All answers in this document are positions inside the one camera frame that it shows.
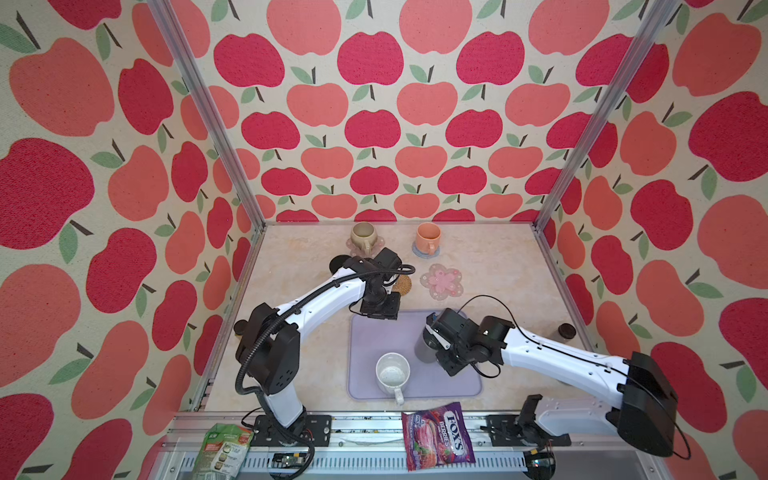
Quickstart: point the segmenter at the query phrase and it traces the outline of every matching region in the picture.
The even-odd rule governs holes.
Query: beige tabletop
[[[351,227],[352,224],[269,226],[237,318],[247,319],[262,302],[273,307],[289,302],[327,280],[329,261],[335,255],[349,253],[346,241]],[[441,224],[441,253],[429,260],[417,257],[411,250],[416,227],[376,227],[385,246],[394,250],[403,263],[416,268],[411,276],[413,287],[402,298],[401,310],[458,309],[472,296],[485,293],[507,303],[520,325],[533,333],[548,336],[561,323],[571,322],[529,225]],[[419,277],[434,263],[462,272],[463,295],[442,301],[431,298]],[[465,312],[478,323],[486,315],[508,318],[503,307],[486,298],[474,300]],[[525,398],[535,393],[558,398],[587,395],[531,370],[504,366],[498,378],[482,380],[483,390],[475,397],[406,400],[403,407],[397,407],[394,399],[360,402],[351,398],[346,388],[351,318],[347,309],[341,310],[309,338],[302,338],[300,369],[294,384],[308,410],[418,410],[455,400],[466,410],[502,410],[519,409]],[[256,396],[239,396],[234,391],[235,375],[240,368],[234,356],[238,342],[230,334],[205,406],[207,411],[246,411],[257,406]],[[582,348],[578,337],[569,344]],[[494,371],[492,366],[489,368],[489,372]],[[245,385],[255,382],[248,378]]]

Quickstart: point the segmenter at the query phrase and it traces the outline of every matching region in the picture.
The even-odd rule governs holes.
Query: orange mug
[[[434,255],[440,247],[440,227],[434,223],[422,223],[416,229],[416,248],[419,252]]]

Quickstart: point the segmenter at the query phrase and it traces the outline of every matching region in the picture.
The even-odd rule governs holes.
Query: snack package
[[[403,413],[402,435],[409,472],[447,463],[475,463],[459,402],[411,415]]]
[[[208,430],[197,453],[193,480],[232,480],[243,464],[253,432],[238,425],[217,423]]]

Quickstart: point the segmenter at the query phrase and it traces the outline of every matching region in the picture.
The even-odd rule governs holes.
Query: blue coaster
[[[440,247],[437,247],[437,250],[435,250],[433,255],[427,255],[426,253],[416,248],[416,242],[413,242],[413,245],[411,245],[411,250],[413,250],[414,255],[421,258],[435,258],[440,254]]]

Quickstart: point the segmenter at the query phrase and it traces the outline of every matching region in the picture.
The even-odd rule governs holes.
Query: wall
[[[210,19],[201,73],[214,99],[239,103],[241,121],[223,121],[271,221],[532,220],[646,9],[194,3]],[[595,154],[616,143],[609,127]]]
[[[146,3],[12,0],[0,23],[0,479],[145,478],[250,222]]]
[[[683,3],[649,56],[669,51],[662,88],[614,111],[618,151],[553,216],[594,346],[650,354],[677,390],[677,480],[768,478],[767,5]]]

